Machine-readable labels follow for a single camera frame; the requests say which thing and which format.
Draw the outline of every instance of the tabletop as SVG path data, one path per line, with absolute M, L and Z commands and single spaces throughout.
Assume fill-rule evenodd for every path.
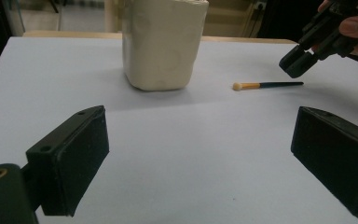
M 304 86 L 278 66 L 294 44 L 201 41 L 190 83 L 139 91 L 121 40 L 11 38 L 0 58 L 0 163 L 75 112 L 104 105 L 110 153 L 74 217 L 47 223 L 358 223 L 290 151 L 300 106 L 358 125 L 358 62 L 331 56 Z

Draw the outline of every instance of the brush handle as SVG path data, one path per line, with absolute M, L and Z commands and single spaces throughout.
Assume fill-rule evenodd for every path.
M 303 84 L 304 84 L 304 82 L 261 82 L 259 88 L 300 86 Z

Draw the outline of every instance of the white container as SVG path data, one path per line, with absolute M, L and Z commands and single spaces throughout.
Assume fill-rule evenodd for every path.
M 123 63 L 132 86 L 166 91 L 187 85 L 208 6 L 206 0 L 125 1 Z

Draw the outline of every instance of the white surface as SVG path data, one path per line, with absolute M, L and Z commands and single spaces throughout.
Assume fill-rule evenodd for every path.
M 201 42 L 180 91 L 143 92 L 125 78 L 121 40 L 11 38 L 0 59 L 0 163 L 75 112 L 104 105 L 111 153 L 74 217 L 40 223 L 358 223 L 292 155 L 298 107 L 358 125 L 358 62 L 337 56 L 302 87 L 233 91 L 234 82 L 290 81 L 293 45 Z

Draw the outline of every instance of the cable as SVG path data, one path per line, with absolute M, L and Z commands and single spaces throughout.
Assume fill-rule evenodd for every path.
M 251 33 L 249 34 L 249 37 L 252 37 L 252 33 L 253 33 L 254 28 L 255 28 L 255 24 L 257 23 L 258 17 L 260 16 L 260 13 L 261 13 L 262 10 L 263 10 L 263 5 L 258 4 L 258 6 L 257 6 L 257 14 L 255 16 L 255 22 L 254 22 L 254 25 L 252 27 Z

